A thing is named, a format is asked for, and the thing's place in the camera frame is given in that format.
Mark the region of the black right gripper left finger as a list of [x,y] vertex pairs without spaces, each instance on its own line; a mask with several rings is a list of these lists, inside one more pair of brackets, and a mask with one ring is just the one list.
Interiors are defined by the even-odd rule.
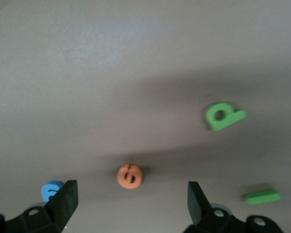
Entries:
[[44,206],[33,206],[10,220],[0,214],[0,233],[61,233],[78,203],[77,181],[68,180]]

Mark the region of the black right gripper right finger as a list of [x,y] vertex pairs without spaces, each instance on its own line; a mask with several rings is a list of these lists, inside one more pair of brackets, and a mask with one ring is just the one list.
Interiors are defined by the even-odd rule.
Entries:
[[252,215],[243,222],[221,207],[212,207],[198,182],[188,182],[187,207],[192,225],[185,233],[281,233],[270,218]]

